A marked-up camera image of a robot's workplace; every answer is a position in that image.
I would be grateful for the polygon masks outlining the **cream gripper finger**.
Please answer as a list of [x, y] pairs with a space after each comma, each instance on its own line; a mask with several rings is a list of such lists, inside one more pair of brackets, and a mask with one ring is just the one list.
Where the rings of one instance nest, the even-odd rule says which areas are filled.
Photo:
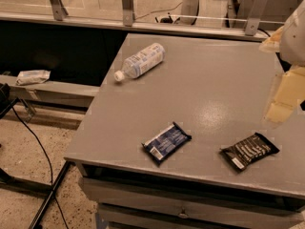
[[283, 123], [305, 100], [305, 67], [292, 66], [282, 77], [265, 118]]
[[262, 52], [280, 52], [280, 41], [284, 27], [280, 27], [259, 46]]

